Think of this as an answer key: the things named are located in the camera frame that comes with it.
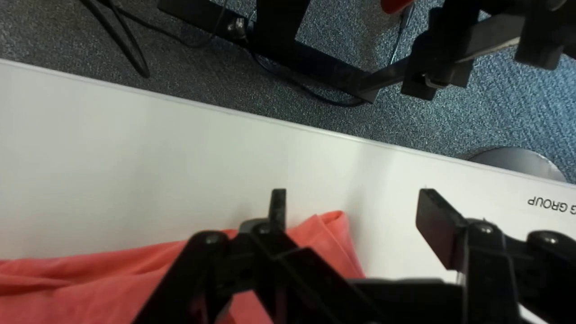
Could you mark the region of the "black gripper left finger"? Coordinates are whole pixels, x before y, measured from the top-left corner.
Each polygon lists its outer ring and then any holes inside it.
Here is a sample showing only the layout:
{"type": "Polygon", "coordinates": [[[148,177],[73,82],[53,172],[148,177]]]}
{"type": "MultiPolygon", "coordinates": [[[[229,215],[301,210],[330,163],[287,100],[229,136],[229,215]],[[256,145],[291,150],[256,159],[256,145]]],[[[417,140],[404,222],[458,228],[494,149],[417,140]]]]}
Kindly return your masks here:
{"type": "Polygon", "coordinates": [[[134,324],[220,324],[233,298],[253,291],[274,324],[384,324],[386,314],[318,251],[287,231],[287,190],[269,213],[235,237],[195,233],[152,291],[134,324]]]}

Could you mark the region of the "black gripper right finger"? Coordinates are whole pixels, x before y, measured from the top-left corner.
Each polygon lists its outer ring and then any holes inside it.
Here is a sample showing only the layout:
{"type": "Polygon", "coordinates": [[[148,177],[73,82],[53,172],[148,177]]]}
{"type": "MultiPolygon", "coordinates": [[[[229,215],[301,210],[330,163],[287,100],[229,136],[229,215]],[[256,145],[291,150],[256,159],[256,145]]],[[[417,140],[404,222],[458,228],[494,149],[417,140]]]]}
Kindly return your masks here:
{"type": "Polygon", "coordinates": [[[576,240],[534,230],[525,240],[489,219],[465,217],[436,188],[422,188],[417,228],[447,269],[463,275],[463,324],[576,324],[576,240]]]}

